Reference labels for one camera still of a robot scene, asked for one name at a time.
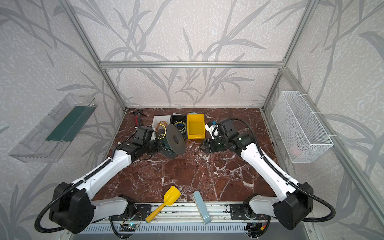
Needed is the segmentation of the yellow plastic scoop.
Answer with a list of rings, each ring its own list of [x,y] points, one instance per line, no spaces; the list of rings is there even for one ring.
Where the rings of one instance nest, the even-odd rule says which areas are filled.
[[[165,206],[173,205],[180,196],[181,192],[175,186],[171,186],[164,195],[164,202],[145,218],[146,223],[150,223]]]

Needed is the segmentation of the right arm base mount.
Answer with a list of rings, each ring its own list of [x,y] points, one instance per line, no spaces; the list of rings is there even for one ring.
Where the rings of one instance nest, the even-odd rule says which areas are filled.
[[[226,211],[233,221],[264,221],[269,219],[266,215],[255,214],[248,205],[244,204],[229,204],[226,206]]]

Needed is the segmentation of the white storage bin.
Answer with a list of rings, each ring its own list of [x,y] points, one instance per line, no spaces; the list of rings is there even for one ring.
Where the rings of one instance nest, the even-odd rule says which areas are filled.
[[[152,128],[154,130],[152,134],[151,140],[154,140],[156,138],[156,133],[158,132],[158,129],[160,129],[162,126],[167,126],[170,124],[171,116],[154,116],[153,122],[152,122]]]

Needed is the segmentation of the yellow storage bin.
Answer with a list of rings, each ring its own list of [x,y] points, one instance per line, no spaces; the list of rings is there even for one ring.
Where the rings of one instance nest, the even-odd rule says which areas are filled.
[[[203,114],[187,115],[187,137],[190,140],[206,137],[205,117]]]

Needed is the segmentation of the black storage bin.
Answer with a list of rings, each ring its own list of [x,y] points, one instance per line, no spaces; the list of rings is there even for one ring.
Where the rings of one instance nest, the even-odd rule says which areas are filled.
[[[182,134],[184,139],[187,139],[187,116],[186,115],[171,115],[171,124],[174,125]]]

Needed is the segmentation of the red black hand tool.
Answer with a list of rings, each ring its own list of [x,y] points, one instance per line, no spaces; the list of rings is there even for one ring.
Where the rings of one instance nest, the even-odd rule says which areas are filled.
[[[134,110],[132,113],[132,115],[134,115],[134,121],[135,121],[135,125],[136,127],[141,127],[142,126],[142,116],[146,116],[144,113],[143,113],[143,110],[142,109],[138,109],[138,110]]]

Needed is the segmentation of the grey perforated cable spool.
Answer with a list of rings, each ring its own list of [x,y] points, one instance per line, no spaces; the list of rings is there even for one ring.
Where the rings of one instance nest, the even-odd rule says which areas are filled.
[[[175,159],[186,152],[186,142],[174,125],[161,127],[158,131],[158,139],[163,145],[162,154],[168,159]]]

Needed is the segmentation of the clear plastic wall tray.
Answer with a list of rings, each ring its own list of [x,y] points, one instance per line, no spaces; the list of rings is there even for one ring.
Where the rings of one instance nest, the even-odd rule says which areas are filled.
[[[24,163],[56,163],[98,107],[94,97],[67,94],[9,155]]]

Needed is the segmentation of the pink object in basket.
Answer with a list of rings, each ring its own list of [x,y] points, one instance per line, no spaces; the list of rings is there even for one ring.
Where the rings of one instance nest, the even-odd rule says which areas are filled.
[[[303,156],[305,155],[305,152],[297,145],[291,146],[290,147],[290,153],[298,159],[302,159]]]

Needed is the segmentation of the light blue grey bar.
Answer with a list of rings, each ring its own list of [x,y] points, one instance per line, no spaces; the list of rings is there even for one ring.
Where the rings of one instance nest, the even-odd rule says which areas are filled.
[[[193,193],[194,202],[197,206],[197,209],[200,213],[200,216],[202,217],[204,225],[209,224],[212,219],[210,217],[209,211],[206,207],[205,202],[203,201],[203,198],[201,196],[201,193],[199,191],[195,191]]]

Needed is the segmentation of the green circuit board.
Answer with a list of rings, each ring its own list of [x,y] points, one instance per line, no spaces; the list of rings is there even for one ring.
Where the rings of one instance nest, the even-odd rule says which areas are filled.
[[[120,224],[119,231],[120,232],[135,232],[140,228],[139,223],[128,223],[128,224]]]

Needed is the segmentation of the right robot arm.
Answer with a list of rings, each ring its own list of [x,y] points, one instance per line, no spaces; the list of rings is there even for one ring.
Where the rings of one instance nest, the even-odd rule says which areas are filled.
[[[211,138],[205,139],[200,148],[207,154],[226,150],[236,153],[268,183],[275,196],[249,197],[245,204],[252,214],[275,218],[288,230],[293,230],[300,222],[322,223],[336,216],[336,209],[315,196],[310,184],[301,184],[291,177],[262,150],[254,130],[239,133],[233,123],[235,120],[208,122],[205,130]]]

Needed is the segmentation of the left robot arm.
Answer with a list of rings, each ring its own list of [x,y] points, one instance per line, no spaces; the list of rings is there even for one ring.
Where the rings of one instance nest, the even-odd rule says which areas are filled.
[[[68,230],[78,234],[93,222],[129,212],[128,197],[94,201],[96,193],[121,170],[143,155],[153,155],[162,149],[158,134],[151,127],[138,127],[131,143],[117,145],[113,155],[83,177],[56,186],[50,203],[38,214],[35,230],[54,233]]]

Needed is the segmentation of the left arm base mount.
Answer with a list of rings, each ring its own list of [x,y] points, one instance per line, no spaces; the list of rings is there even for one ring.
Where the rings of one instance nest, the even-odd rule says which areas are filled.
[[[151,213],[150,204],[138,204],[128,205],[127,209],[121,215],[112,216],[113,221],[122,221],[122,220],[133,220],[140,221],[144,220]]]

